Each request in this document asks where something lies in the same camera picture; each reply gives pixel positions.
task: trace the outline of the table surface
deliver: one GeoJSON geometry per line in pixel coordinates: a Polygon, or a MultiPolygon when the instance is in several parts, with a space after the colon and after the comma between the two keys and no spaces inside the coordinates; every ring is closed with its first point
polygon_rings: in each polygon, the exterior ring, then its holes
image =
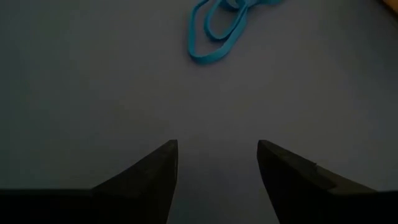
{"type": "MultiPolygon", "coordinates": [[[[93,187],[178,139],[170,223],[277,223],[267,139],[398,189],[398,23],[373,0],[259,6],[207,66],[187,54],[192,0],[1,4],[2,188],[93,187]]],[[[198,36],[200,52],[218,46],[198,36]]]]}

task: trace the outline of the blue cord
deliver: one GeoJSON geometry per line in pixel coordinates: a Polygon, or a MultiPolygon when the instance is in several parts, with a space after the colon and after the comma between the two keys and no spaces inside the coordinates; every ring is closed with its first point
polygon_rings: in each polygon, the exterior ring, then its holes
{"type": "Polygon", "coordinates": [[[202,0],[193,9],[191,13],[190,23],[188,27],[188,52],[196,63],[206,64],[215,62],[222,57],[224,57],[231,50],[234,43],[237,41],[239,36],[243,33],[244,27],[246,25],[246,18],[248,14],[248,9],[250,7],[256,6],[258,4],[277,4],[281,0],[236,0],[238,6],[231,5],[227,0],[217,0],[217,2],[211,7],[207,12],[205,17],[204,30],[207,37],[212,41],[224,41],[224,44],[217,50],[206,55],[198,55],[195,52],[195,16],[204,4],[209,0],[202,0]],[[231,26],[227,28],[223,34],[217,35],[210,29],[210,21],[213,17],[217,7],[220,6],[227,11],[237,12],[235,20],[232,22],[231,26]]]}

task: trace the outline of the gray surface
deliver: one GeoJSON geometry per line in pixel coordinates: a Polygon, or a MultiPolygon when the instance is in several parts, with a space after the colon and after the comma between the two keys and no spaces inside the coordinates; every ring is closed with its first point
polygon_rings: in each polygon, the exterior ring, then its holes
{"type": "Polygon", "coordinates": [[[277,223],[258,139],[398,189],[398,28],[383,8],[261,6],[201,67],[186,53],[194,3],[2,1],[0,187],[91,187],[177,138],[171,223],[277,223]]]}

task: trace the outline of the gray backdrop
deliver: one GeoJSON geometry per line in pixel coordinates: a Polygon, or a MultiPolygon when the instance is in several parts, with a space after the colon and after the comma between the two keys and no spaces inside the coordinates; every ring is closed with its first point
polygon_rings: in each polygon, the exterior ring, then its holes
{"type": "Polygon", "coordinates": [[[277,223],[258,139],[398,189],[398,23],[380,5],[259,6],[231,53],[199,66],[195,3],[2,1],[0,187],[93,187],[176,138],[170,223],[277,223]]]}

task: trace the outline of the blue rubber band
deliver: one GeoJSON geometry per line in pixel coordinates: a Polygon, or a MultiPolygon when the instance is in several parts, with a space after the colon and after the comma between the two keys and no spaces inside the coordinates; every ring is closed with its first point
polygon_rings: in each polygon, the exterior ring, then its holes
{"type": "Polygon", "coordinates": [[[258,4],[277,4],[281,0],[258,0],[258,1],[250,1],[248,4],[246,0],[236,0],[237,6],[230,4],[227,0],[217,0],[217,2],[211,7],[209,12],[207,12],[205,17],[205,24],[203,29],[207,37],[212,41],[224,41],[224,44],[217,50],[206,54],[206,55],[198,55],[195,53],[195,17],[196,14],[204,4],[206,4],[209,0],[203,0],[199,2],[193,9],[191,13],[190,23],[188,27],[188,52],[192,58],[197,63],[206,64],[215,62],[222,57],[224,57],[228,52],[232,49],[232,46],[237,41],[239,36],[243,33],[244,27],[246,26],[246,18],[248,14],[248,9],[250,7],[256,6],[258,4]],[[230,25],[221,35],[215,34],[210,29],[210,21],[213,17],[217,7],[222,7],[228,11],[237,11],[237,15],[230,25]]]}

